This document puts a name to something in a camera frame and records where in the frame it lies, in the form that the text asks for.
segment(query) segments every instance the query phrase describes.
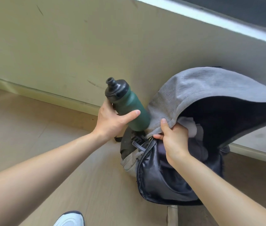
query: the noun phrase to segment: person's left hand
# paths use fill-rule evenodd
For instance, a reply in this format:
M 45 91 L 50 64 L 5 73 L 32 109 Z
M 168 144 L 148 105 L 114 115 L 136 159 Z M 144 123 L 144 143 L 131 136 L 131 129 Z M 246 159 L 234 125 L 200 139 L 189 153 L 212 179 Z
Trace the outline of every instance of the person's left hand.
M 113 110 L 112 104 L 106 99 L 98 112 L 97 124 L 93 133 L 108 141 L 115 137 L 124 125 L 138 117 L 139 114 L 139 110 L 134 110 L 126 115 L 119 116 Z

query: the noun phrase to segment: forearm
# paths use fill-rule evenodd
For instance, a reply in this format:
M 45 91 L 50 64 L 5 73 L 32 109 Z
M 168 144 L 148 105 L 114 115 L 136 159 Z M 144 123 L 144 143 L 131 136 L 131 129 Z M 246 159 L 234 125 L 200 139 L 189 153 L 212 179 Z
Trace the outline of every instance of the forearm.
M 21 223 L 104 143 L 91 133 L 0 172 L 0 226 Z
M 188 182 L 219 225 L 266 225 L 266 209 L 192 156 L 173 167 Z

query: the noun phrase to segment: white shoe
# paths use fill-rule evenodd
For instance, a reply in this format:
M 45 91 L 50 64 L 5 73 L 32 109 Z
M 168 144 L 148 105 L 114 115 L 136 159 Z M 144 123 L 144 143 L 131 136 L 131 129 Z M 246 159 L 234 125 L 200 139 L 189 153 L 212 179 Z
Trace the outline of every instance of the white shoe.
M 69 211 L 63 213 L 54 226 L 84 226 L 84 218 L 79 211 Z

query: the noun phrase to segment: person's right arm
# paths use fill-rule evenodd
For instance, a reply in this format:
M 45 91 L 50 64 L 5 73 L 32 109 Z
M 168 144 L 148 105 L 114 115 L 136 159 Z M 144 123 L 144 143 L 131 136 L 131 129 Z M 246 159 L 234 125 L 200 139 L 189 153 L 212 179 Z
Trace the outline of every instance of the person's right arm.
M 161 120 L 169 164 L 186 180 L 219 225 L 266 225 L 266 209 L 215 174 L 188 152 L 188 130 Z

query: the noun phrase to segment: hand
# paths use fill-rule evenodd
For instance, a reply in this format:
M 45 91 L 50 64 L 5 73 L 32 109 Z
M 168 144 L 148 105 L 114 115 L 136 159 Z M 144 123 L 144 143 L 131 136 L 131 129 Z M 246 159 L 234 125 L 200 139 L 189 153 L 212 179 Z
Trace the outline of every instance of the hand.
M 163 134 L 153 135 L 155 139 L 163 140 L 166 150 L 166 159 L 173 166 L 174 160 L 180 156 L 190 156 L 188 152 L 188 129 L 176 123 L 172 129 L 166 119 L 161 119 Z
M 134 110 L 119 116 L 113 110 L 112 104 L 106 99 L 98 112 L 97 124 L 93 133 L 100 135 L 105 141 L 108 141 L 115 137 L 124 125 L 138 117 L 139 114 L 139 110 Z

